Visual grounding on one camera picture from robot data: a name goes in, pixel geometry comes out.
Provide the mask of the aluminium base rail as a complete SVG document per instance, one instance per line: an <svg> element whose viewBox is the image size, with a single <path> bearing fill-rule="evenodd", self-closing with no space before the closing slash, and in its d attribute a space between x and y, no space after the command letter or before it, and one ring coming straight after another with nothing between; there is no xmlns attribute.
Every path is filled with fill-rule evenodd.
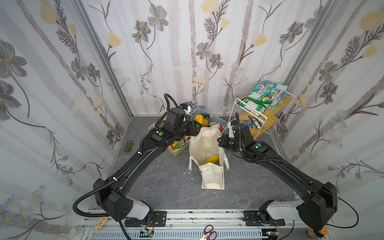
<svg viewBox="0 0 384 240"><path fill-rule="evenodd" d="M308 227L301 221L278 220L269 226L256 219L257 211L224 210L156 210L153 223L136 224L121 229L112 218L100 231L98 219L84 220L76 240L198 240L212 226L219 240L309 240Z"/></svg>

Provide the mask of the small green toy on floor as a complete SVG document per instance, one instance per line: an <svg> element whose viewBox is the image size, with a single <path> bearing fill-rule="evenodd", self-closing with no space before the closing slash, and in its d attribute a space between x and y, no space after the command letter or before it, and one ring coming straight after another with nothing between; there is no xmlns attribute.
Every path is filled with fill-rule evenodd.
<svg viewBox="0 0 384 240"><path fill-rule="evenodd" d="M124 152L125 153L129 153L132 150L132 146L133 146L133 141L132 140L128 140L126 142L126 144L125 144Z"/></svg>

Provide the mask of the blue plastic vegetable basket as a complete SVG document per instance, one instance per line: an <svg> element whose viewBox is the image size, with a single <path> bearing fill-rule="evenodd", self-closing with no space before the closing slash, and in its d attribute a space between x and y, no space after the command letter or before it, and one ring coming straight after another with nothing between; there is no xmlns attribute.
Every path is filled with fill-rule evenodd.
<svg viewBox="0 0 384 240"><path fill-rule="evenodd" d="M219 131L222 133L227 127L228 122L224 119L217 117L201 108L197 108L190 113L191 119L196 120L200 124L202 124L203 119L207 119L209 121L209 125L207 128L218 125Z"/></svg>

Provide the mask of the teal snack packet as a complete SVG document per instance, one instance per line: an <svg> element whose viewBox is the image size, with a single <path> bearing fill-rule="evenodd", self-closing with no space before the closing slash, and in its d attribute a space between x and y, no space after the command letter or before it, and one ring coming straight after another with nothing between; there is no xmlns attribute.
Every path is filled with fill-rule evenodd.
<svg viewBox="0 0 384 240"><path fill-rule="evenodd" d="M282 84L264 81L258 83L253 92L257 94L257 100L261 100L269 109L274 109L286 96L289 87Z"/></svg>

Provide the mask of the orange toy tangerine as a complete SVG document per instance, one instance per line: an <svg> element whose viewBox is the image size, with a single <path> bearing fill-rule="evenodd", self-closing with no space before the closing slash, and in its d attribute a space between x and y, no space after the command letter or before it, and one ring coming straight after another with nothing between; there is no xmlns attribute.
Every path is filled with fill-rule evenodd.
<svg viewBox="0 0 384 240"><path fill-rule="evenodd" d="M202 126L207 127L209 125L209 121L207 119L202 120Z"/></svg>

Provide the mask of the floral canvas tote bag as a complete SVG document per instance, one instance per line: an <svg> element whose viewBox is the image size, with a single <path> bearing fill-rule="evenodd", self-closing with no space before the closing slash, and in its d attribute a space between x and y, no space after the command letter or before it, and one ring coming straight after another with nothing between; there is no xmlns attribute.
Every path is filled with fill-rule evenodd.
<svg viewBox="0 0 384 240"><path fill-rule="evenodd" d="M196 164L202 177L202 189L224 190L224 170L229 169L225 150L219 147L218 139L222 136L222 125L202 127L196 137L189 142L189 170Z"/></svg>

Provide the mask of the green snack packet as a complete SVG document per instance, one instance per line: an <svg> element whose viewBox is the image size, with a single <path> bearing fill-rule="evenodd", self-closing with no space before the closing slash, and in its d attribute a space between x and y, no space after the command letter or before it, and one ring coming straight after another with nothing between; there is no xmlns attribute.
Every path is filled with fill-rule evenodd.
<svg viewBox="0 0 384 240"><path fill-rule="evenodd" d="M258 116L259 113L263 114L273 102L271 98L263 94L251 92L246 98L239 101L237 105Z"/></svg>

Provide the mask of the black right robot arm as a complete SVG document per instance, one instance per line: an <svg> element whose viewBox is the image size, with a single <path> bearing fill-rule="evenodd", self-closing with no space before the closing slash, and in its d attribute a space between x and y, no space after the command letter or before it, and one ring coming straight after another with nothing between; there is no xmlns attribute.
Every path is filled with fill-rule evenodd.
<svg viewBox="0 0 384 240"><path fill-rule="evenodd" d="M313 179L291 163L263 141L255 141L250 128L240 122L239 115L229 122L229 132L218 138L219 147L239 152L248 163L258 164L294 190L298 201L281 202L269 200L258 213L260 223L268 225L276 220L295 220L305 223L315 231L324 228L338 210L337 189Z"/></svg>

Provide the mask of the blue M&M candy bag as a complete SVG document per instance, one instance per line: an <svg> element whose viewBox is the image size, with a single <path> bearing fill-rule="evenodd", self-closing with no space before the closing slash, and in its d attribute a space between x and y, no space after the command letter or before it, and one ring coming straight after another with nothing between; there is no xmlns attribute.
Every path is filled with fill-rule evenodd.
<svg viewBox="0 0 384 240"><path fill-rule="evenodd" d="M254 127L254 123L251 120L240 120L240 123L248 126L251 129Z"/></svg>

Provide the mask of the green plastic fruit basket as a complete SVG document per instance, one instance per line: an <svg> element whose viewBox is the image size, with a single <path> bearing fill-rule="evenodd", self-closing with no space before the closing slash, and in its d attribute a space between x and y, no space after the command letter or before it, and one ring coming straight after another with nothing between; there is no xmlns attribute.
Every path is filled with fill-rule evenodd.
<svg viewBox="0 0 384 240"><path fill-rule="evenodd" d="M162 128L163 127L163 122L165 122L165 119L163 119L163 121L161 121L161 126L159 126L159 128ZM155 128L155 124L152 124L151 126L148 127L149 130L152 130ZM168 132L165 132L165 131L158 131L158 135L160 134L160 132L162 132L163 134L165 134L166 137L169 137L171 136ZM174 156L177 156L179 155L186 147L189 146L189 142L190 142L190 136L184 136L182 137L181 139L178 139L178 140L175 140L171 145L168 146L167 150L169 152L172 153L172 155Z"/></svg>

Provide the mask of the red handled scissors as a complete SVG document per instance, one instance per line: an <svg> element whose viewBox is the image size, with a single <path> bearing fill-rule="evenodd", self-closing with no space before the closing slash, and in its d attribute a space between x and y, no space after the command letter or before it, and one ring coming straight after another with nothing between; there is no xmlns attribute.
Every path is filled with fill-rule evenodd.
<svg viewBox="0 0 384 240"><path fill-rule="evenodd" d="M217 237L218 233L215 231L214 227L212 225L207 225L200 240L216 240Z"/></svg>

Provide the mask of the wooden tag block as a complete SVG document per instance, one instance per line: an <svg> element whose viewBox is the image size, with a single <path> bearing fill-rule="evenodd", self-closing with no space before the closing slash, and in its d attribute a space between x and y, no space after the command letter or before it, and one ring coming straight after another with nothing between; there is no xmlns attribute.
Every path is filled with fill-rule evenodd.
<svg viewBox="0 0 384 240"><path fill-rule="evenodd" d="M108 218L107 217L101 217L99 222L95 225L94 230L97 232L101 231L104 225L107 223Z"/></svg>

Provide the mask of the orange and wood tape roll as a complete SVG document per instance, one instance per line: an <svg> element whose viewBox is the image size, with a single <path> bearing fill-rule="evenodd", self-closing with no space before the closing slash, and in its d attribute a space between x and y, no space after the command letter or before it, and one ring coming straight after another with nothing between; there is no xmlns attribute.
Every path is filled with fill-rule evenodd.
<svg viewBox="0 0 384 240"><path fill-rule="evenodd" d="M322 228L321 230L314 230L312 228L307 228L307 234L312 239L321 239L329 234L326 228Z"/></svg>

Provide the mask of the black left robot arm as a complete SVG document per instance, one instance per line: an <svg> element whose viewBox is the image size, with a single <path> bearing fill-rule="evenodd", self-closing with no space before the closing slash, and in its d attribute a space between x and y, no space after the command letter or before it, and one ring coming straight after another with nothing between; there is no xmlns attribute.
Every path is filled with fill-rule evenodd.
<svg viewBox="0 0 384 240"><path fill-rule="evenodd" d="M197 136L202 127L200 123L191 120L189 105L175 104L171 108L170 103L175 103L175 100L169 94L164 97L166 111L154 128L140 140L137 152L118 171L106 180L96 180L92 191L75 200L73 211L77 215L86 218L111 217L117 222L130 218L143 225L152 221L153 208L143 201L128 197L128 192L144 170L169 146L184 137ZM91 214L79 209L80 202L92 196L104 213Z"/></svg>

